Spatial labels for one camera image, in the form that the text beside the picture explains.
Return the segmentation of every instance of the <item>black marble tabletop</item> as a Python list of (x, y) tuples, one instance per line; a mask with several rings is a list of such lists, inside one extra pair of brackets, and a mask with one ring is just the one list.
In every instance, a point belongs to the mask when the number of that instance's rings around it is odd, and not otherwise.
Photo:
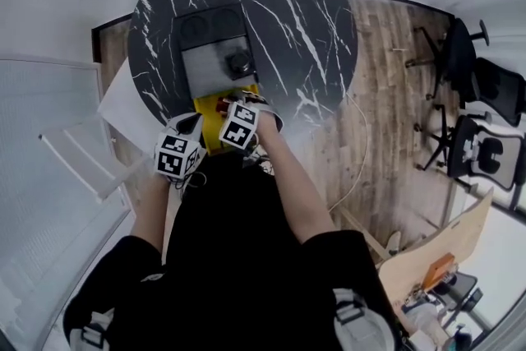
[(353, 78), (358, 39), (347, 0), (139, 0), (128, 38), (136, 88), (162, 122), (193, 111), (174, 60), (173, 18), (241, 2), (260, 93), (299, 136), (331, 116)]

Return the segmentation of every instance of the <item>wooden desk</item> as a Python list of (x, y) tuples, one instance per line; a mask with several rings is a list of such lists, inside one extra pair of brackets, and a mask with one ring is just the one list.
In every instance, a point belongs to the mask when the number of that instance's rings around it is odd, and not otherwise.
[(381, 264), (379, 276), (391, 302), (403, 301), (413, 287), (423, 281), (429, 265), (446, 253), (451, 253), (456, 263), (471, 256), (486, 223), (492, 198), (493, 189), (446, 227)]

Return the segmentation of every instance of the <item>black office chair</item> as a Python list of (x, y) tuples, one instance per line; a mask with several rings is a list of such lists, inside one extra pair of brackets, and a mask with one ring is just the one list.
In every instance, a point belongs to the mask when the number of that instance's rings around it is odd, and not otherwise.
[(450, 81), (454, 90), (462, 90), (462, 95), (476, 96), (478, 94), (477, 81), (473, 75), (477, 54), (473, 46), (475, 39), (486, 41), (490, 45), (489, 36), (483, 21), (479, 22), (481, 32), (470, 35), (466, 25), (459, 19), (455, 19), (442, 43), (442, 50), (439, 50), (431, 36), (424, 27), (415, 28), (421, 31), (426, 37), (427, 43), (433, 52), (433, 59), (429, 60), (408, 60), (405, 63), (407, 68), (435, 64), (436, 77), (435, 87), (432, 94), (426, 94), (426, 99), (434, 99), (438, 86), (442, 81)]
[[(501, 135), (477, 125), (471, 118), (460, 116), (455, 127), (447, 127), (445, 107), (435, 105), (442, 114), (441, 136), (428, 135), (438, 141), (438, 147), (425, 166), (418, 164), (419, 170), (427, 170), (443, 154), (444, 161), (438, 167), (447, 166), (447, 175), (458, 179), (484, 177), (492, 180), (506, 191), (526, 182), (526, 138), (518, 135)], [(419, 124), (414, 125), (421, 132)]]
[(444, 307), (454, 312), (461, 308), (466, 298), (477, 285), (478, 279), (472, 275), (457, 272), (450, 282), (440, 282), (431, 294), (434, 295)]
[(461, 95), (466, 102), (482, 101), (497, 111), (512, 127), (520, 123), (526, 113), (526, 81), (519, 74), (508, 71), (495, 63), (478, 58), (475, 62), (478, 97)]
[(471, 313), (475, 306), (477, 306), (478, 302), (481, 301), (482, 297), (484, 297), (484, 293), (481, 289), (475, 289), (473, 291), (473, 294), (471, 294), (468, 299), (462, 304), (461, 306), (458, 306), (451, 317), (447, 320), (447, 322), (444, 324), (444, 329), (447, 329), (457, 318), (457, 316), (463, 312), (463, 313)]

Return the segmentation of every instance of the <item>white sneaker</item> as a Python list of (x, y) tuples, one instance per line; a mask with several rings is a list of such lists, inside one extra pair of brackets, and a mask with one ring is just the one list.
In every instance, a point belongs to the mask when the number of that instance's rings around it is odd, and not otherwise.
[(400, 252), (401, 239), (402, 233), (400, 231), (395, 231), (391, 234), (391, 237), (389, 237), (389, 241), (387, 242), (387, 246), (385, 246), (385, 248), (391, 256), (397, 255)]

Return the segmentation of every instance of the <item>yellow object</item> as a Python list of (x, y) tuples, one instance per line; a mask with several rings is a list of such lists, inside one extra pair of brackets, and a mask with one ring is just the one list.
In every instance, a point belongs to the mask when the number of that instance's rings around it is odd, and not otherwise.
[(215, 111), (215, 108), (219, 98), (227, 97), (230, 93), (237, 90), (251, 91), (254, 94), (259, 94), (257, 85), (254, 84), (194, 99), (196, 111), (201, 113), (205, 118), (203, 122), (203, 138), (205, 139), (208, 155), (220, 154), (232, 148), (230, 145), (222, 145), (219, 140), (219, 132), (223, 126), (224, 118), (220, 113)]

